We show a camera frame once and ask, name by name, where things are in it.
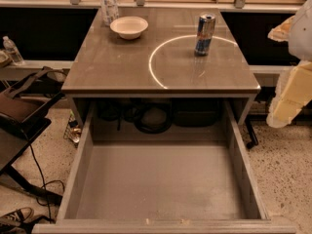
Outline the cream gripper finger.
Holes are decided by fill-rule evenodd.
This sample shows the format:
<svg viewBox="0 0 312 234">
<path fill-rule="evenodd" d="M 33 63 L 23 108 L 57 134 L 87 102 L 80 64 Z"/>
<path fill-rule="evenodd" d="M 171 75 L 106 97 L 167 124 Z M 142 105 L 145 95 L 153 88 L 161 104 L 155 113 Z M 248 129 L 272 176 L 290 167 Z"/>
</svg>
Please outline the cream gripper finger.
<svg viewBox="0 0 312 234">
<path fill-rule="evenodd" d="M 268 33 L 267 37 L 270 40 L 276 42 L 288 42 L 289 41 L 289 34 L 291 31 L 291 27 L 293 24 L 294 16 L 289 17 L 288 19 L 284 20 L 278 26 L 272 28 Z"/>
<path fill-rule="evenodd" d="M 290 124 L 302 108 L 312 100 L 312 62 L 301 61 L 279 79 L 269 106 L 266 123 L 272 128 Z"/>
</svg>

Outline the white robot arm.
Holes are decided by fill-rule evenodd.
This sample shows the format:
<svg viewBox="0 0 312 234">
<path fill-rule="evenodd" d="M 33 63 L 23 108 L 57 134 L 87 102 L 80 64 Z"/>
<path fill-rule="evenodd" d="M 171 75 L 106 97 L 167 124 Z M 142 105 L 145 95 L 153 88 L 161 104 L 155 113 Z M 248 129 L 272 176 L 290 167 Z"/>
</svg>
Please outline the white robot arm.
<svg viewBox="0 0 312 234">
<path fill-rule="evenodd" d="M 283 128 L 312 100 L 312 0 L 273 28 L 268 38 L 287 42 L 289 53 L 299 59 L 298 65 L 280 74 L 266 118 L 270 127 Z"/>
</svg>

